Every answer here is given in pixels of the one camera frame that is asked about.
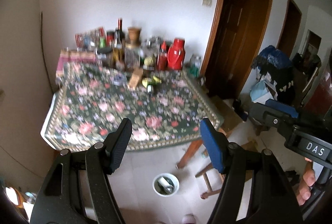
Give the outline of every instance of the floral tablecloth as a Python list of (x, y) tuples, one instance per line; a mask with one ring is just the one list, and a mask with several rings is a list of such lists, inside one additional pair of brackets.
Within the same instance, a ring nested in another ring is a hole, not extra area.
[(199, 139), (204, 117), (216, 129), (223, 123), (185, 71), (155, 72), (162, 83), (153, 96), (143, 86), (131, 91), (114, 85), (116, 74), (96, 65), (68, 63), (44, 138), (58, 150), (83, 151), (102, 142), (127, 117), (133, 126), (127, 151), (137, 151)]

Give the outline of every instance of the black cable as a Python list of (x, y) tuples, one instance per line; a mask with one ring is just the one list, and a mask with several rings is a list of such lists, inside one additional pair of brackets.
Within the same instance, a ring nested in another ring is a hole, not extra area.
[(16, 160), (15, 158), (13, 158), (12, 155), (9, 154), (9, 153), (8, 153), (8, 152), (7, 152), (2, 146), (1, 146), (1, 145), (0, 145), (0, 148), (1, 148), (3, 151), (5, 151), (5, 152), (7, 153), (7, 155), (9, 155), (13, 160), (15, 160), (15, 161), (16, 161), (19, 165), (21, 165), (23, 168), (25, 168), (26, 170), (28, 170), (29, 172), (31, 172), (31, 173), (34, 174), (35, 176), (37, 176), (37, 177), (43, 179), (42, 176), (40, 176), (40, 175), (34, 173), (32, 170), (28, 169), (28, 168), (25, 167), (23, 164), (21, 164), (18, 160)]
[(43, 45), (43, 12), (40, 13), (40, 44), (41, 44), (41, 53), (43, 55), (44, 67), (47, 75), (47, 79), (49, 81), (49, 88), (51, 89), (52, 95), (54, 95), (54, 91), (52, 88), (51, 80), (49, 78), (49, 71), (46, 66), (45, 54), (44, 54), (44, 45)]

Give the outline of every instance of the doorway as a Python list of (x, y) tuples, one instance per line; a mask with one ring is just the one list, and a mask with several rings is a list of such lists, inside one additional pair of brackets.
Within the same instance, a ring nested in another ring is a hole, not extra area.
[(301, 17), (301, 11), (298, 9), (294, 1), (288, 0), (286, 16), (283, 22), (283, 29), (281, 31), (280, 39), (277, 45), (277, 48), (288, 57), (291, 56), (296, 37), (298, 36)]
[(215, 39), (212, 42), (210, 35), (212, 44), (208, 44), (202, 72), (210, 97), (236, 98), (263, 40), (272, 0), (223, 0), (220, 4), (220, 18), (214, 19), (211, 30)]

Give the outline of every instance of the white bucket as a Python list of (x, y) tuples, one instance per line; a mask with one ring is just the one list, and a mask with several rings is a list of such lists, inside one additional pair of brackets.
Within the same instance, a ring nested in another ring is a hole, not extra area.
[[(172, 183), (174, 185), (174, 191), (171, 194), (164, 195), (164, 194), (160, 193), (161, 189), (160, 189), (160, 187), (158, 185), (158, 180), (159, 180), (160, 177), (167, 177), (167, 178), (169, 178), (172, 181)], [(179, 191), (180, 182), (179, 182), (179, 180), (173, 174), (164, 173), (164, 174), (157, 175), (153, 179), (153, 181), (152, 181), (152, 187), (153, 187), (154, 192), (156, 192), (159, 196), (170, 197), (170, 196), (173, 196), (174, 194), (176, 194)]]

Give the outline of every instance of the door frame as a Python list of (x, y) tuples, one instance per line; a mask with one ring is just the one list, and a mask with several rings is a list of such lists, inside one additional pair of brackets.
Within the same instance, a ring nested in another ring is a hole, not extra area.
[[(210, 32), (209, 40), (207, 42), (207, 47), (206, 47), (204, 59), (203, 59), (203, 62), (202, 62), (202, 67), (200, 69), (200, 75), (205, 75), (206, 69), (208, 67), (208, 63), (209, 63), (209, 60), (210, 60), (212, 48), (213, 48), (213, 45), (215, 43), (215, 38), (216, 38), (216, 34), (217, 34), (218, 25), (219, 25), (219, 22), (220, 22), (220, 16), (221, 16), (221, 11), (222, 11), (222, 7), (223, 7), (223, 1), (224, 0), (217, 0), (217, 3), (216, 3), (215, 15), (213, 17), (211, 32)], [(263, 38), (264, 38), (264, 35), (265, 35), (266, 27), (267, 27), (267, 24), (268, 24), (268, 21), (269, 21), (270, 13), (271, 13), (272, 1), (273, 0), (269, 0), (268, 9), (267, 9), (267, 12), (266, 12), (266, 17), (265, 17), (265, 22), (264, 22), (263, 30), (262, 30), (262, 33), (261, 33), (256, 51), (255, 51), (255, 56), (258, 54), (258, 51), (259, 51), (259, 49), (262, 45), (262, 41), (263, 41)], [(243, 88), (246, 80), (248, 79), (250, 71), (251, 71), (251, 68), (249, 67), (246, 74), (243, 77), (243, 80), (240, 83), (241, 89)]]
[(283, 20), (283, 28), (281, 29), (281, 32), (280, 32), (280, 36), (279, 36), (279, 40), (278, 40), (278, 44), (276, 46), (276, 49), (278, 49), (279, 47), (279, 44), (280, 44), (280, 40), (281, 40), (281, 37), (283, 35), (283, 30), (285, 29), (285, 24), (286, 24), (286, 19), (287, 19), (287, 14), (288, 14), (288, 7), (289, 7), (289, 3), (292, 2), (292, 4), (296, 7), (296, 9), (298, 10), (298, 12), (301, 14), (301, 19), (302, 19), (302, 12), (300, 11), (298, 5), (294, 2), (294, 0), (287, 0), (287, 7), (286, 7), (286, 13), (285, 13), (285, 18)]

